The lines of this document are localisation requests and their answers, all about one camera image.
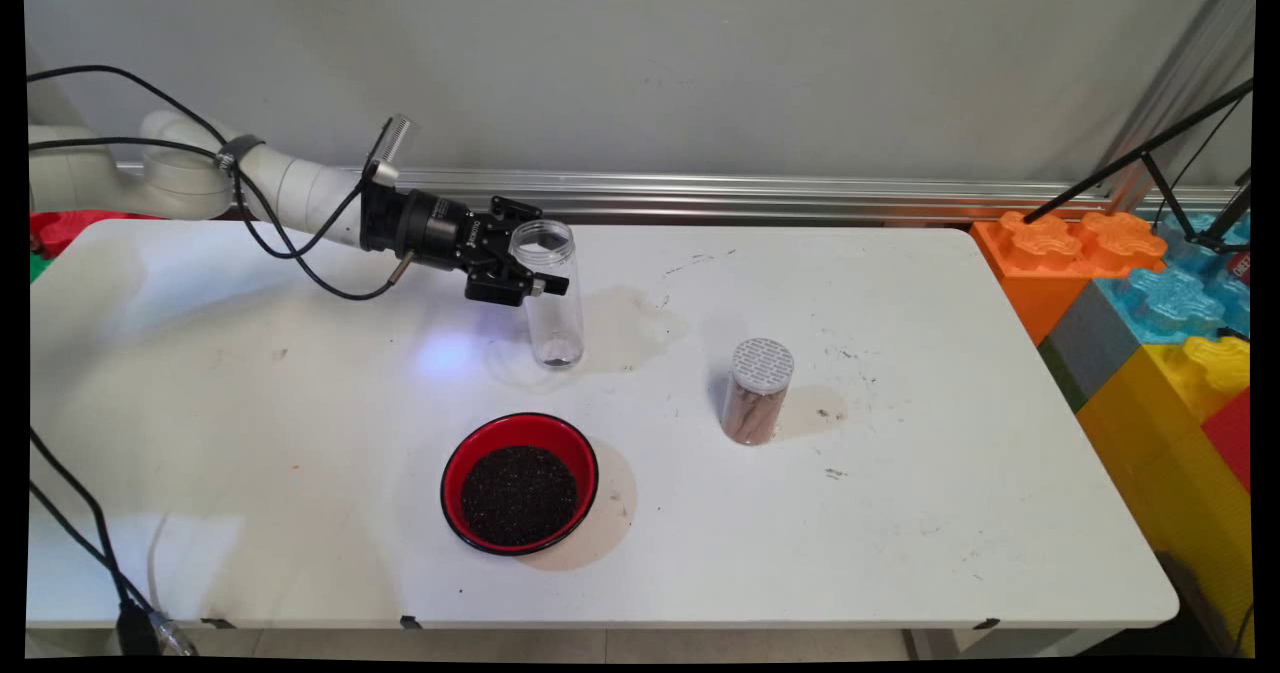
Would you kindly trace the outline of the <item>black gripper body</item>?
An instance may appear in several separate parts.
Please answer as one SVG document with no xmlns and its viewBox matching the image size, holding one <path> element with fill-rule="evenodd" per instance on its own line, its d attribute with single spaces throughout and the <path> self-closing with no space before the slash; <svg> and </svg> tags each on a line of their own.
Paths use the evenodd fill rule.
<svg viewBox="0 0 1280 673">
<path fill-rule="evenodd" d="M 462 269 L 467 275 L 508 278 L 507 253 L 513 230 L 513 202 L 493 196 L 476 212 L 444 196 L 411 189 L 392 216 L 392 249 L 397 258 L 421 266 Z"/>
</svg>

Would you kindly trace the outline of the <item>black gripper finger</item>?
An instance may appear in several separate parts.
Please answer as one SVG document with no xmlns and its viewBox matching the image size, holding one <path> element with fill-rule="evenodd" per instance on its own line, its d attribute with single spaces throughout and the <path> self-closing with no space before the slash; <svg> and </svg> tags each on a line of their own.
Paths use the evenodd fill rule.
<svg viewBox="0 0 1280 673">
<path fill-rule="evenodd" d="M 467 299 L 484 301 L 503 307 L 520 307 L 526 298 L 564 296 L 570 278 L 532 273 L 517 260 L 486 260 L 471 264 L 466 271 L 463 294 Z"/>
<path fill-rule="evenodd" d="M 517 200 L 509 200 L 506 196 L 493 196 L 488 214 L 490 218 L 488 237 L 492 241 L 506 241 L 503 246 L 509 244 L 511 237 L 518 226 L 539 221 L 544 216 L 541 209 L 535 207 L 535 205 L 517 202 Z"/>
</svg>

